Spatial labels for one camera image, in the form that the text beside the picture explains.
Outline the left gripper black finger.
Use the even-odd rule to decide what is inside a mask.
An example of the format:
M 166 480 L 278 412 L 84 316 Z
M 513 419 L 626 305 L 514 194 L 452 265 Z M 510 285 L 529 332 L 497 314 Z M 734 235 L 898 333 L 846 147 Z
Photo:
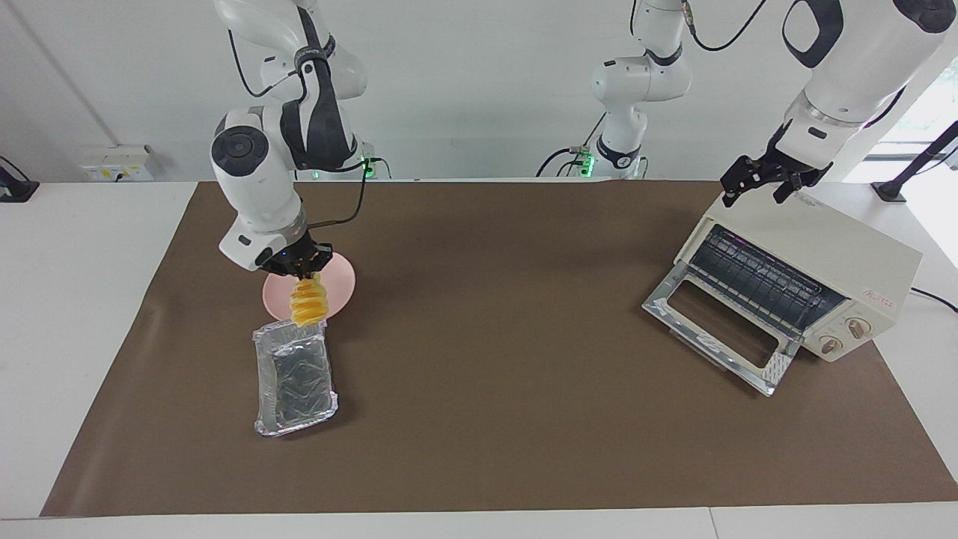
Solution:
M 783 204 L 792 194 L 805 187 L 814 187 L 820 181 L 823 171 L 807 171 L 807 173 L 787 173 L 779 187 L 774 191 L 774 201 Z
M 722 204 L 726 208 L 732 207 L 742 194 L 763 184 L 762 162 L 748 156 L 740 156 L 721 176 Z

